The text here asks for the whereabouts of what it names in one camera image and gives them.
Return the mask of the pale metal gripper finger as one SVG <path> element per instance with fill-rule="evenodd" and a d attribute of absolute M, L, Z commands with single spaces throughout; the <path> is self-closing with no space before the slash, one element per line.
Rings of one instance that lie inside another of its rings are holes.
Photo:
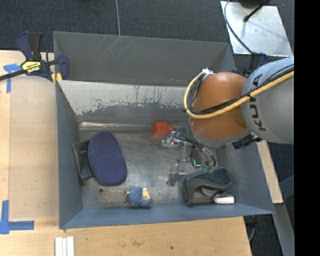
<path fill-rule="evenodd" d="M 189 147 L 182 147 L 177 157 L 178 163 L 188 163 L 190 162 L 190 150 Z"/>
<path fill-rule="evenodd" d="M 181 163 L 176 163 L 169 171 L 168 180 L 166 184 L 168 186 L 175 186 L 186 175 L 185 166 Z"/>

